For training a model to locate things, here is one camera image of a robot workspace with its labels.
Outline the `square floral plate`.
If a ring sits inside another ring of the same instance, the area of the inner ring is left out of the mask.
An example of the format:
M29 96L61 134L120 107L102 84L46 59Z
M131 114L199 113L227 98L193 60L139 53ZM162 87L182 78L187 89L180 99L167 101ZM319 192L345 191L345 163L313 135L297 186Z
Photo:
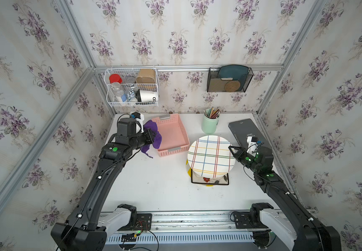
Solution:
M221 176L219 178L206 178L197 175L192 169L188 170L188 173L191 177L191 182L193 184L200 184L205 186L228 186L229 185L229 175L226 174L225 176Z

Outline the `yellow striped round plate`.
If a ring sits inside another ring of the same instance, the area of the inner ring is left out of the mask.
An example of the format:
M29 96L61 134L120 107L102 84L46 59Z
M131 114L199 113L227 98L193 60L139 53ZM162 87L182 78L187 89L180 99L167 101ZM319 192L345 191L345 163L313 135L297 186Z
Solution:
M188 160L186 161L186 170L187 170L188 175L190 176L190 181L193 184L204 185L204 186L208 186L208 187L211 187L211 186L214 185L213 181L211 181L210 178L206 178L206 177L202 177L202 176L197 175L190 168Z

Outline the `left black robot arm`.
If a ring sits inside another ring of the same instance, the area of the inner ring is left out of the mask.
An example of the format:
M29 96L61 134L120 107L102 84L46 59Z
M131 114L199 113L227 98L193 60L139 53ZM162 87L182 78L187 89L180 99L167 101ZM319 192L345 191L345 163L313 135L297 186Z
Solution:
M101 251L107 238L117 230L134 223L136 207L119 206L114 215L99 222L100 213L112 185L136 150L158 149L161 135L155 122L142 124L137 118L121 118L117 132L102 147L96 171L77 206L64 223L56 223L51 237L60 251Z

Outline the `purple knitted cloth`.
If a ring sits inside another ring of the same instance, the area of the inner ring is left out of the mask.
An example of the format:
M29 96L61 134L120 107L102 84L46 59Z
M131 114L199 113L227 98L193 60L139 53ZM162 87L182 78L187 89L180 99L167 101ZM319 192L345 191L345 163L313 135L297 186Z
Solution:
M152 145L154 149L158 150L162 144L162 135L159 132L157 123L152 120L147 121L143 128L148 133L150 141L141 147L141 152L152 159L153 157L148 154L150 146Z

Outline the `plaid round plate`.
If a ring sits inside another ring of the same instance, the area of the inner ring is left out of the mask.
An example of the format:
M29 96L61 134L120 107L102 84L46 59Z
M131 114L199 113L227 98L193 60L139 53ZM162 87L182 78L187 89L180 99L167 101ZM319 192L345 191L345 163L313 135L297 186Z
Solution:
M231 143L221 136L203 136L191 144L187 152L190 169L203 178L216 179L227 175L234 167Z

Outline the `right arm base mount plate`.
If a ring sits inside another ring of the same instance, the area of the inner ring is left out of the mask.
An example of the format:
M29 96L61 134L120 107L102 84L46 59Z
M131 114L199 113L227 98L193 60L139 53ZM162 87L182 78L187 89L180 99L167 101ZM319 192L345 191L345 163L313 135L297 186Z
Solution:
M259 213L256 211L233 211L230 214L230 220L234 222L237 229L269 229L262 223Z

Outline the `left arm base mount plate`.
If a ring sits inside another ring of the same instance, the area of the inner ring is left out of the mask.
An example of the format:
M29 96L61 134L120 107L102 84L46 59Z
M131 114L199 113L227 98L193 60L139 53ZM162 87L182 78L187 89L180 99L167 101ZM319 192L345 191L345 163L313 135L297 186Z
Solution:
M128 225L120 228L117 231L138 231L138 230L151 230L152 214L151 213L137 213L131 217Z

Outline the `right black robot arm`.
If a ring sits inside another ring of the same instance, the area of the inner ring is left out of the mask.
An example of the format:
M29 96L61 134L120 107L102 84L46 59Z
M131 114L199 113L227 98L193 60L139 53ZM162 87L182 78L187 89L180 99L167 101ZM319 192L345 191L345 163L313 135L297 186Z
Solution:
M255 154L243 147L229 146L232 156L254 175L254 181L280 208L286 219L277 216L272 207L253 205L253 224L272 230L291 251L340 251L341 237L332 226L324 225L292 195L283 179L273 171L272 149L258 147Z

